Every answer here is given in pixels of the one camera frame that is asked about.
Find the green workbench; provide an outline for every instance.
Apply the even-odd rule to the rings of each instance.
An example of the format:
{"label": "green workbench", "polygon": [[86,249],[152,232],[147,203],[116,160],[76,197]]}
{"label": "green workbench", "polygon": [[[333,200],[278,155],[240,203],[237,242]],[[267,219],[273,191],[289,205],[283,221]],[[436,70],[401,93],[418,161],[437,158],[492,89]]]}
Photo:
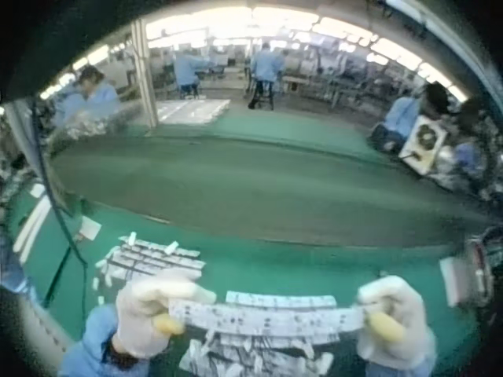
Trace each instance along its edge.
{"label": "green workbench", "polygon": [[[200,284],[220,301],[232,290],[334,295],[349,306],[358,287],[383,271],[403,276],[424,297],[438,339],[437,372],[455,370],[477,347],[478,328],[472,311],[448,307],[439,260],[457,251],[462,234],[490,224],[490,216],[469,199],[418,181],[349,127],[294,119],[230,112],[190,136],[160,126],[156,135],[95,137],[55,156],[65,187],[86,199],[82,213],[65,217],[71,231],[81,214],[102,224],[94,241],[79,243],[89,264],[86,311],[98,295],[113,302],[120,284],[93,291],[94,263],[135,231],[143,240],[177,240],[201,251],[207,264]],[[281,142],[268,139],[276,126],[290,129]],[[28,189],[13,205],[13,236],[36,204]],[[42,295],[67,248],[50,215],[25,265]],[[70,255],[48,310],[73,339],[83,328],[82,283],[81,265]],[[179,373],[188,339],[174,340],[158,358],[161,375]],[[354,337],[324,349],[336,355],[331,375],[363,375]]]}

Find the gloved hand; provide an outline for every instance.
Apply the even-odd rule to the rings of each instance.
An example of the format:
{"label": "gloved hand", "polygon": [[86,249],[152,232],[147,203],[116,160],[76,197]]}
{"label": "gloved hand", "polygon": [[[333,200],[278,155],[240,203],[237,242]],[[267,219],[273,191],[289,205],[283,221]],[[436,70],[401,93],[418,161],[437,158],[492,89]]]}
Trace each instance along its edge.
{"label": "gloved hand", "polygon": [[213,292],[196,285],[198,271],[164,270],[155,276],[129,281],[117,295],[119,326],[112,338],[114,349],[136,358],[149,358],[162,352],[171,335],[185,330],[182,323],[167,312],[171,298],[212,304]]}
{"label": "gloved hand", "polygon": [[360,287],[358,303],[381,308],[367,313],[358,339],[360,357],[399,370],[434,357],[435,339],[426,324],[423,299],[401,277],[386,276]]}

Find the workstation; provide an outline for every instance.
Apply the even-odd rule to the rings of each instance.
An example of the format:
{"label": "workstation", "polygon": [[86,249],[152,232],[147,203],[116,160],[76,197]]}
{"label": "workstation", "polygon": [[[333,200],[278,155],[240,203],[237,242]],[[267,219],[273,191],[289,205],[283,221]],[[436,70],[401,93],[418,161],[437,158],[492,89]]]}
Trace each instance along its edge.
{"label": "workstation", "polygon": [[[18,243],[14,251],[44,306],[23,304],[23,310],[48,318],[26,331],[57,338],[48,356],[40,349],[43,337],[28,336],[49,371],[80,339],[91,310],[113,304],[132,277],[152,275],[154,260],[163,268],[198,270],[198,284],[216,293],[217,305],[237,306],[243,336],[253,331],[246,308],[261,307],[257,302],[274,296],[276,309],[285,309],[277,304],[284,300],[295,311],[302,307],[291,303],[298,297],[311,303],[324,297],[309,306],[316,316],[320,308],[349,310],[358,289],[372,280],[401,276],[420,292],[435,333],[433,375],[454,374],[476,352],[490,317],[484,310],[497,293],[492,269],[501,263],[499,233],[491,233],[490,242],[480,237],[496,251],[490,267],[477,269],[485,284],[479,290],[471,275],[469,293],[457,286],[453,258],[462,254],[471,268],[477,247],[467,240],[500,222],[498,97],[438,35],[419,24],[405,29],[410,15],[396,9],[386,18],[375,5],[373,27],[366,27],[366,16],[357,22],[350,10],[342,3],[302,8],[198,2],[136,18],[80,51],[39,88],[33,109],[40,114],[44,162],[23,143],[28,133],[16,132],[31,129],[18,115],[33,104],[2,104],[31,167],[31,173],[9,173],[4,187],[14,187],[3,203],[6,227]],[[400,27],[414,37],[397,34]],[[272,89],[273,111],[267,101],[247,108],[257,81],[253,59],[264,44],[284,61]],[[184,93],[186,84],[177,81],[175,64],[182,55],[211,62],[194,69],[194,93]],[[113,87],[113,104],[87,105],[57,118],[88,76],[99,78],[101,90]],[[434,83],[445,93],[446,113],[416,116],[396,153],[394,145],[387,150],[387,139],[372,137],[376,125],[387,127],[398,99],[415,101]],[[455,137],[462,104],[473,97],[481,104],[470,126],[481,130],[474,138],[484,154],[479,175],[459,185]],[[51,209],[47,182],[73,241]],[[135,255],[145,265],[128,265]],[[245,302],[245,296],[257,302]],[[465,309],[465,301],[476,304]],[[173,313],[177,309],[170,306]],[[293,332],[287,346],[270,348],[280,350],[275,357],[305,359],[311,366],[300,375],[364,375],[355,349],[355,329],[363,324],[357,311],[349,313],[353,327],[338,323],[337,331],[322,334],[328,338],[316,340],[320,334],[307,325],[304,331],[312,334]],[[193,356],[213,339],[200,330],[215,331],[196,314],[185,320],[194,328],[173,337],[155,359],[154,372],[224,375]],[[244,340],[214,326],[217,333],[235,335],[220,335],[210,352],[225,361],[219,371],[230,373],[237,361],[229,347]],[[268,341],[279,345],[281,329],[273,326]],[[251,338],[258,352],[257,337]],[[291,342],[296,338],[311,340],[299,346]],[[256,358],[240,373],[280,375],[260,374],[254,363]],[[295,375],[286,370],[281,373]]]}

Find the black cable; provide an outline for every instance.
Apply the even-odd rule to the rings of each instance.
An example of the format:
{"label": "black cable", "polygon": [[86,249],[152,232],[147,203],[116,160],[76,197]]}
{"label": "black cable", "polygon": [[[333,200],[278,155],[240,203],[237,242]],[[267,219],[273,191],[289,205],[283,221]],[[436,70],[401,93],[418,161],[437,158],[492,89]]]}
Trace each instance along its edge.
{"label": "black cable", "polygon": [[35,151],[37,153],[37,158],[38,158],[39,164],[40,164],[40,175],[42,178],[42,183],[44,184],[44,186],[46,186],[46,193],[47,193],[47,196],[49,197],[50,205],[53,208],[53,212],[54,212],[54,215],[56,216],[57,222],[59,223],[61,230],[63,231],[63,234],[69,243],[69,247],[73,251],[74,255],[77,257],[77,259],[79,260],[79,262],[83,268],[83,293],[82,293],[82,297],[81,297],[81,309],[82,309],[83,324],[85,324],[86,323],[87,262],[80,254],[80,251],[77,248],[77,245],[75,245],[73,237],[70,234],[70,231],[68,230],[68,227],[66,226],[66,223],[64,222],[63,216],[61,215],[61,212],[58,208],[56,199],[54,198],[54,193],[51,188],[49,178],[47,176],[46,165],[44,163],[43,154],[42,154],[42,146],[40,143],[40,131],[39,131],[40,119],[38,118],[37,112],[36,112],[37,108],[36,108],[35,97],[33,97],[32,100],[33,100],[33,103],[31,104],[31,128],[32,128],[32,132],[33,132],[34,142],[35,142]]}

